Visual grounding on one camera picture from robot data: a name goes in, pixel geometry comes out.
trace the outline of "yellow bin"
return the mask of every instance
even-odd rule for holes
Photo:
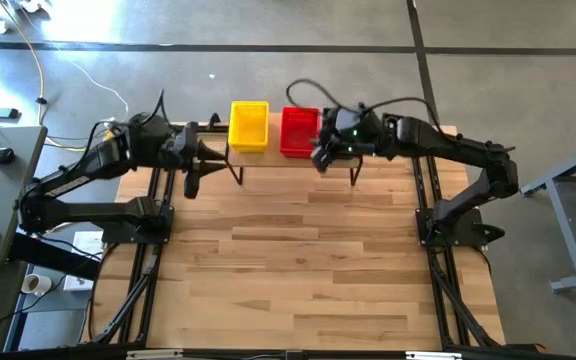
[[[264,152],[268,146],[268,102],[233,101],[228,144],[239,152]]]

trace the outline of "concrete floor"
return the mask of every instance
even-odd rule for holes
[[[167,0],[54,1],[52,19],[32,15],[41,31],[21,23],[31,39],[148,44],[375,45],[413,46],[405,0]],[[576,48],[576,1],[417,0],[426,46]],[[16,32],[0,41],[18,42]],[[130,114],[154,106],[166,89],[173,121],[227,117],[230,101],[265,99],[273,110],[287,105],[285,86],[298,77],[317,79],[340,101],[377,102],[420,96],[414,54],[188,53],[41,51],[45,124],[56,136],[87,136],[93,122],[124,117],[112,93],[99,89],[68,60],[98,82],[117,89]],[[492,139],[517,150],[520,182],[527,183],[576,152],[576,56],[429,55],[438,111],[468,137]],[[0,50],[0,105],[36,120],[38,79],[29,51]],[[316,92],[296,91],[306,104],[327,105]],[[416,105],[384,108],[425,118]],[[45,148],[38,175],[77,154]],[[476,170],[469,170],[474,180]],[[98,182],[71,200],[113,199],[117,181]],[[491,246],[495,292],[508,342],[537,342],[576,355],[576,290],[554,295],[549,280],[573,274],[550,202],[544,194],[517,195],[483,208],[485,220],[506,230]],[[21,347],[72,344],[81,311],[32,314]],[[57,321],[71,329],[60,331]]]

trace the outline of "red bin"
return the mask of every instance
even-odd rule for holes
[[[319,131],[319,109],[285,107],[281,112],[279,151],[288,158],[307,159],[314,149],[311,139]]]

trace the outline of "wooden table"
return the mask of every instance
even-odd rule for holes
[[[437,167],[444,196],[468,185],[463,165],[437,159]],[[125,175],[117,200],[145,195],[150,172]],[[411,160],[367,158],[362,181],[351,187],[346,177],[342,169],[321,176],[252,168],[238,186],[222,171],[202,179],[197,199],[187,200],[177,176],[148,346],[439,349],[428,261],[417,245]],[[121,245],[104,265],[96,332],[126,296],[134,250]],[[454,252],[465,303],[503,343],[486,263],[470,248]],[[133,333],[141,303],[136,309]],[[454,312],[447,314],[456,339]]]
[[[247,167],[275,167],[275,168],[311,168],[316,171],[310,159],[287,158],[279,151],[279,135],[281,132],[281,114],[270,113],[268,115],[268,146],[263,153],[242,153],[233,149],[227,151],[228,161],[234,167],[239,167],[239,175],[232,175],[238,183],[243,182],[243,169]],[[355,185],[363,158],[350,160],[337,160],[330,165],[331,168],[350,169],[350,183]]]

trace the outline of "plastic bin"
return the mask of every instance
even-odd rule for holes
[[[314,146],[311,139],[319,131],[319,109],[285,107],[281,112],[279,151],[289,158],[310,157]]]
[[[264,152],[268,146],[268,103],[233,101],[228,144],[239,152]]]

